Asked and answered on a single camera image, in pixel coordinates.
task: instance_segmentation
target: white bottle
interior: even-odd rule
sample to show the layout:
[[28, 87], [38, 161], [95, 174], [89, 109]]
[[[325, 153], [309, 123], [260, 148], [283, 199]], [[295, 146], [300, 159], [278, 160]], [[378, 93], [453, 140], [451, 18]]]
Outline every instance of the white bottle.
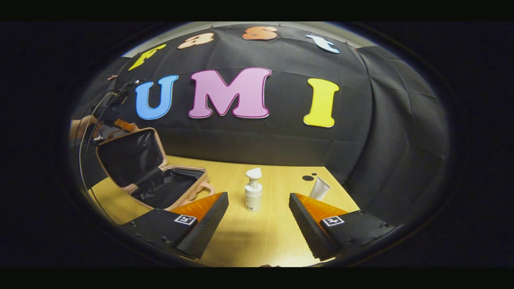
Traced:
[[252, 169], [246, 172], [250, 182], [245, 185], [245, 204], [250, 212], [257, 212], [261, 208], [262, 185], [259, 179], [262, 177], [261, 168]]

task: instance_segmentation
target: pump bottle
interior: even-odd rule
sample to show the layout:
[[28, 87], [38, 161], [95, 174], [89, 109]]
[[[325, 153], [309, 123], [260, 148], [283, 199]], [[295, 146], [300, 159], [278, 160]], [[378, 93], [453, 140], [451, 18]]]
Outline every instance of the pump bottle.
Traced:
[[245, 185], [245, 204], [250, 212], [257, 212], [261, 208], [262, 185], [259, 179], [262, 177], [261, 168], [252, 169], [246, 172], [249, 183]]

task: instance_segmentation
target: suitcase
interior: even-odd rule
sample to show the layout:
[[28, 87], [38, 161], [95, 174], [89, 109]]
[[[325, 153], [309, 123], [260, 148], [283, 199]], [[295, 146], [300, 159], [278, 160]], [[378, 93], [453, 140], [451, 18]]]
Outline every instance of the suitcase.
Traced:
[[168, 165], [154, 128], [139, 129], [99, 144], [96, 153], [109, 178], [142, 206], [170, 211], [188, 204], [207, 188], [205, 168]]

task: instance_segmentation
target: open suitcase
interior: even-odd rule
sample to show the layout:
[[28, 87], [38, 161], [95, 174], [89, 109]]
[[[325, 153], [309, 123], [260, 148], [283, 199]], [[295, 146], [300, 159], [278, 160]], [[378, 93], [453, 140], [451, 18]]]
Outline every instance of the open suitcase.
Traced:
[[[201, 258], [227, 210], [227, 192], [215, 194], [205, 168], [167, 165], [154, 128], [125, 130], [131, 132], [99, 144], [97, 157], [109, 178], [151, 211], [122, 227], [167, 251]], [[203, 188], [209, 196], [192, 201]]]

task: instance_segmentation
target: letter m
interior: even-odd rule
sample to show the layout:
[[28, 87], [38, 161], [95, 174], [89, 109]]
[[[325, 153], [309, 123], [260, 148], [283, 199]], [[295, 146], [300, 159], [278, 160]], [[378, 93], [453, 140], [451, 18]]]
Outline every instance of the letter m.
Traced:
[[215, 70], [200, 71], [191, 76], [196, 81], [193, 109], [189, 111], [192, 118], [206, 118], [212, 115], [207, 107], [211, 100], [216, 112], [224, 116], [230, 105], [239, 96], [239, 103], [232, 113], [242, 118], [264, 118], [269, 110], [264, 107], [264, 82], [271, 75], [267, 68], [252, 67], [241, 71], [227, 85]]

